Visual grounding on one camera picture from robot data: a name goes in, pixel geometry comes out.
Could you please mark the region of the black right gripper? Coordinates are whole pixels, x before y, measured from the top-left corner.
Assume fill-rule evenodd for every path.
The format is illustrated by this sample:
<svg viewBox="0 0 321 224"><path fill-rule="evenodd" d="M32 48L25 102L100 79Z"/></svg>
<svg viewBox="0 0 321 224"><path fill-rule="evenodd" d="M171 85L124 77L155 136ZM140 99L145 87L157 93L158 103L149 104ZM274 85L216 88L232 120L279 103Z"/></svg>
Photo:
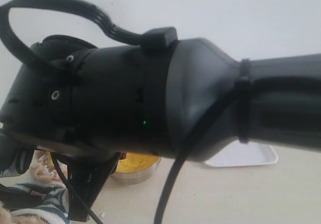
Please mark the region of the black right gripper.
<svg viewBox="0 0 321 224"><path fill-rule="evenodd" d="M31 46L50 66L50 77L22 66L1 108L5 131L15 139L48 149L94 149L97 97L85 70L97 47L84 40L53 35Z"/></svg>

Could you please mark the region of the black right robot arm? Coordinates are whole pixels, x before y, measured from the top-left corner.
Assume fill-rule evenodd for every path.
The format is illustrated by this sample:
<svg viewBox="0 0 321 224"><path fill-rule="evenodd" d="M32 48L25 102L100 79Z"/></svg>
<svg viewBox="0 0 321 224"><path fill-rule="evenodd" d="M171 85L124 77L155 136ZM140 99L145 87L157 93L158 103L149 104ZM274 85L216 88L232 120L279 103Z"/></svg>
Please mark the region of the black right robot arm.
<svg viewBox="0 0 321 224"><path fill-rule="evenodd" d="M65 36L32 50L75 80L20 68L1 122L24 145L95 161L113 152L174 158L205 120L192 161L236 139L320 149L319 54L237 62L205 39L149 52Z"/></svg>

